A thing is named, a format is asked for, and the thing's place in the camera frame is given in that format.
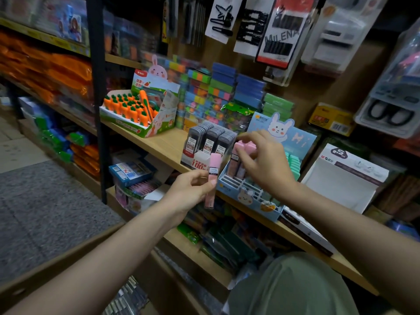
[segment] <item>shelf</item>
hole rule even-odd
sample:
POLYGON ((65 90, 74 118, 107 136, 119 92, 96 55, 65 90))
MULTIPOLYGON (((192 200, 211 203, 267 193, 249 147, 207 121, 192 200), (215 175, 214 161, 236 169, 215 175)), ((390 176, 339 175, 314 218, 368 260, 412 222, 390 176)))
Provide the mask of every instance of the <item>shelf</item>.
POLYGON ((90 56, 90 49, 79 43, 64 40, 57 36, 35 30, 34 28, 30 28, 29 26, 25 26, 23 24, 13 22, 5 18, 0 18, 0 25, 5 26, 16 32, 30 36, 39 41, 61 47, 62 49, 66 49, 68 51, 75 52, 84 56, 90 56))
POLYGON ((81 120, 79 117, 71 114, 70 112, 66 111, 65 109, 61 108, 58 105, 52 105, 52 104, 48 104, 46 103, 41 97, 38 96, 38 94, 36 94, 35 92, 33 92, 31 89, 29 89, 28 87, 24 86, 23 84, 15 81, 14 79, 1 74, 1 76, 5 79, 7 79, 9 82, 13 83, 14 85, 16 85, 17 87, 19 87, 21 90, 23 90, 24 92, 28 93, 30 96, 36 98, 37 100, 39 100, 41 103, 48 105, 49 107, 51 107, 53 110, 55 110, 56 112, 60 113, 61 115, 63 115, 64 117, 66 117, 67 119, 71 120, 72 122, 74 122, 75 124, 79 125, 80 127, 82 127, 83 129, 87 130, 88 132, 90 132, 91 134, 97 136, 96 133, 96 129, 91 127, 90 125, 88 125, 87 123, 85 123, 83 120, 81 120))
POLYGON ((29 120, 19 119, 19 127, 25 137, 27 137, 31 142, 37 145, 43 152, 45 152, 49 157, 51 157, 56 163, 61 167, 66 169, 66 171, 75 177, 82 185, 84 185, 88 190, 90 190, 98 198, 101 198, 101 185, 100 182, 92 178, 86 171, 81 169, 75 163, 66 163, 61 160, 58 155, 52 150, 49 146, 42 143, 38 138, 37 134, 34 133, 29 125, 29 120))
MULTIPOLYGON (((123 137, 135 143, 137 146, 151 153, 156 158, 164 161, 166 164, 170 165, 179 172, 185 173, 190 170, 180 163, 184 142, 188 136, 188 134, 183 130, 174 128, 152 138, 139 138, 138 136, 115 124, 106 121, 102 122, 106 126, 110 127, 117 133, 121 134, 123 137)), ((330 265, 333 270, 346 276, 361 287, 370 291, 372 294, 379 295, 378 291, 341 254, 336 253, 332 257, 328 257, 281 222, 272 222, 264 216, 258 214, 258 212, 251 210, 247 206, 244 206, 243 204, 235 201, 234 199, 224 195, 219 191, 216 192, 216 195, 238 210, 244 212, 246 215, 252 217, 254 220, 268 227, 278 235, 287 239, 297 247, 303 249, 309 254, 320 258, 325 263, 330 265)))
MULTIPOLYGON (((46 43, 55 45, 57 47, 61 47, 62 49, 66 49, 68 51, 90 57, 90 48, 80 43, 72 42, 72 41, 65 40, 65 39, 59 38, 57 36, 54 36, 54 35, 51 35, 42 31, 38 31, 38 30, 35 30, 34 28, 30 28, 29 26, 25 26, 23 24, 13 22, 11 20, 8 20, 2 17, 0 17, 0 25, 5 26, 16 32, 30 36, 39 41, 46 42, 46 43)), ((135 62, 126 58, 121 58, 119 56, 115 56, 111 54, 105 54, 105 61, 114 63, 114 64, 132 67, 132 68, 142 69, 142 65, 139 62, 135 62)))
MULTIPOLYGON (((108 206, 123 220, 130 221, 134 216, 118 203, 115 188, 108 188, 106 192, 108 206)), ((232 275, 200 251, 200 245, 192 244, 182 233, 172 229, 156 246, 214 297, 226 300, 232 275)))

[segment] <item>green pants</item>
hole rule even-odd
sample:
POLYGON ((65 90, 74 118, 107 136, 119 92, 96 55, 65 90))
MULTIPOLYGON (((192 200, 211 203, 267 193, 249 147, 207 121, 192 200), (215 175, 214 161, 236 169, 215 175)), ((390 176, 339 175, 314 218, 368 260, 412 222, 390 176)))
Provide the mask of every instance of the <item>green pants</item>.
POLYGON ((357 315, 341 275, 320 259, 293 252, 239 282, 228 298, 230 315, 357 315))

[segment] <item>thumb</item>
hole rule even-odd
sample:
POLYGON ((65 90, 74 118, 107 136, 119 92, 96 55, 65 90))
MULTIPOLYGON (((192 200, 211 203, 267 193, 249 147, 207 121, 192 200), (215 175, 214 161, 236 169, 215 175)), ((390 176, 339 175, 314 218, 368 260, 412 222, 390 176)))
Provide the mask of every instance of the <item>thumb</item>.
POLYGON ((196 188, 200 188, 201 195, 205 196, 216 187, 216 184, 217 179, 214 179, 206 182, 204 185, 197 186, 196 188))
POLYGON ((253 173, 255 170, 257 170, 257 164, 254 160, 252 160, 252 158, 244 149, 238 148, 237 152, 247 172, 253 173))

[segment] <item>yellow box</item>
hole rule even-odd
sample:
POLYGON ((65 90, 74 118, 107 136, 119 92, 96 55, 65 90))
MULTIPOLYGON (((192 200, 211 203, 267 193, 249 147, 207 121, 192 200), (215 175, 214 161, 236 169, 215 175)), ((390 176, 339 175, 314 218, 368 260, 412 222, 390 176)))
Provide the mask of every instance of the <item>yellow box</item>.
POLYGON ((346 137, 350 136, 356 127, 353 113, 325 103, 318 103, 309 123, 346 137))

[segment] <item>pink item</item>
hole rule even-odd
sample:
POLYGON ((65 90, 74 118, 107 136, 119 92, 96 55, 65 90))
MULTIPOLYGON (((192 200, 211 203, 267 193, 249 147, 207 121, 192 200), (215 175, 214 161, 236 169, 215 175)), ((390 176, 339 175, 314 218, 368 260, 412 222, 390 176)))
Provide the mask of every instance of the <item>pink item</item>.
MULTIPOLYGON (((257 150, 257 146, 255 145, 255 143, 249 142, 245 144, 244 149, 247 154, 252 154, 253 152, 257 150)), ((246 173, 246 169, 244 167, 244 164, 241 163, 238 169, 238 173, 236 174, 236 177, 242 180, 245 178, 245 173, 246 173)))
MULTIPOLYGON (((209 181, 217 180, 219 175, 219 168, 222 164, 222 155, 213 153, 210 155, 210 164, 209 164, 209 181)), ((214 197, 216 195, 216 190, 209 192, 206 195, 204 202, 204 207, 207 209, 213 209, 214 206, 214 197)))
POLYGON ((238 165, 239 165, 238 149, 239 148, 242 148, 242 149, 245 148, 242 140, 236 142, 232 150, 231 160, 229 162, 228 171, 226 172, 226 174, 231 178, 235 176, 236 171, 238 170, 238 165))

